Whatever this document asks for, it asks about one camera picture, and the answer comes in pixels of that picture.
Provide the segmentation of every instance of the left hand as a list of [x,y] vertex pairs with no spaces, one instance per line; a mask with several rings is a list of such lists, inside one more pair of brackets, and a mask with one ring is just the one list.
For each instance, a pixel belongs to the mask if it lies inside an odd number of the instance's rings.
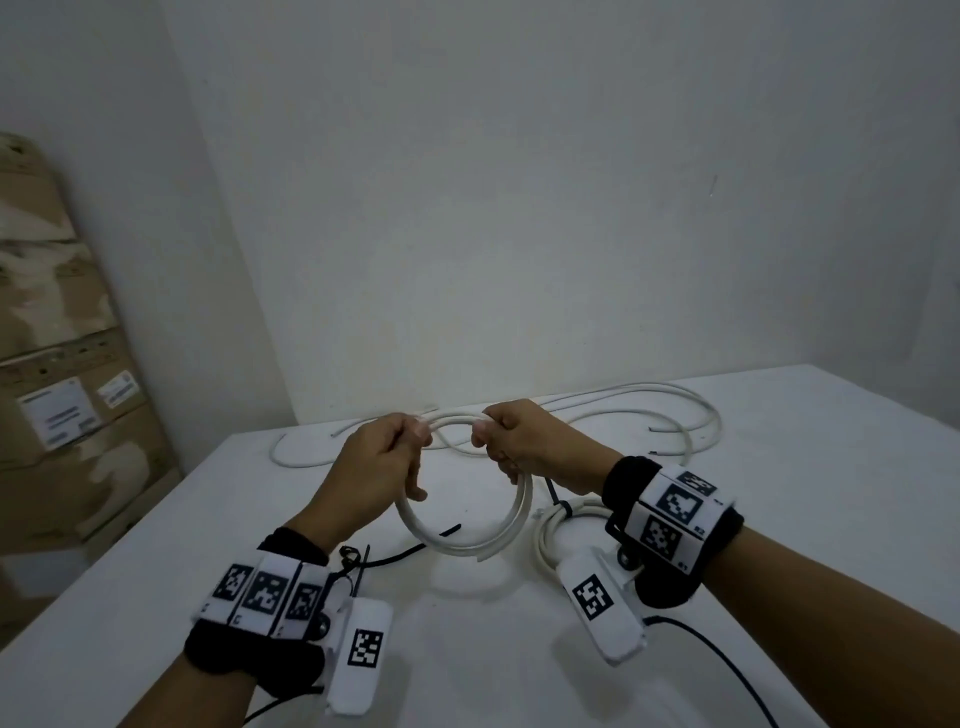
[[426,499],[417,485],[420,451],[433,442],[426,423],[404,414],[381,417],[347,438],[320,490],[287,527],[331,553],[377,519],[404,491]]

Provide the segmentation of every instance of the stacked cardboard boxes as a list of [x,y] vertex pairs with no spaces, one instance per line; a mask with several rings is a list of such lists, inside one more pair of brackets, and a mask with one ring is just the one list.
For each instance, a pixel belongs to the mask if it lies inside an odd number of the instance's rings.
[[179,481],[53,176],[0,134],[0,646]]

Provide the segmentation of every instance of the table surface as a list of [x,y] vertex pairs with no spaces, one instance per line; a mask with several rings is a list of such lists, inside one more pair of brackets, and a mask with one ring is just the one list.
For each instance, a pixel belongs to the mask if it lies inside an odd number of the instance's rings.
[[[692,467],[737,498],[747,523],[960,629],[960,432],[812,366],[684,384],[726,424],[720,445]],[[608,402],[686,421],[695,413],[664,395]],[[577,426],[630,453],[675,442],[649,424],[605,415]],[[290,428],[284,456],[332,457],[343,442],[328,437],[335,427]],[[0,653],[0,724],[120,720],[180,651],[191,613],[231,557],[293,515],[323,479],[326,468],[269,462],[279,432],[227,439]],[[424,456],[421,484],[430,499],[418,512],[438,530],[499,520],[512,499],[492,464],[449,451]],[[534,507],[548,502],[540,482]],[[374,707],[353,725],[765,725],[734,676],[680,630],[653,627],[644,653],[606,666],[564,594],[535,569],[529,529],[482,564],[425,551],[365,574],[362,593],[391,602],[395,622]],[[559,540],[612,545],[597,519],[565,524]],[[379,558],[412,537],[391,510],[351,543],[371,544]],[[780,726],[822,725],[705,590],[673,612],[744,670]],[[258,692],[253,704],[264,702]],[[305,697],[258,724],[339,722],[323,715],[321,698]]]

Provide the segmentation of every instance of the white wall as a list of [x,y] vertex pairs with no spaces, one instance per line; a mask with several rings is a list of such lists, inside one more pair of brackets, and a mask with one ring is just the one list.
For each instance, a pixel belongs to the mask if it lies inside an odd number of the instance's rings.
[[[957,156],[960,158],[960,147]],[[909,356],[903,360],[839,358],[821,364],[862,387],[960,428],[960,187],[954,191],[939,249]]]
[[161,0],[301,421],[903,356],[953,0]]
[[291,423],[156,3],[5,0],[0,99],[64,177],[182,464]]

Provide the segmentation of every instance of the hand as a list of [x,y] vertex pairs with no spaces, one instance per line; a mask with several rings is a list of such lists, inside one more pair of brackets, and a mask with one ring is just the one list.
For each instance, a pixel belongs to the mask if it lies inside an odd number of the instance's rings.
[[470,441],[516,485],[521,471],[541,475],[579,496],[601,493],[619,452],[591,440],[530,400],[493,404],[493,422],[476,422]]
[[366,423],[347,438],[320,490],[287,523],[326,553],[386,511],[400,494],[425,500],[417,485],[425,423],[403,414]]

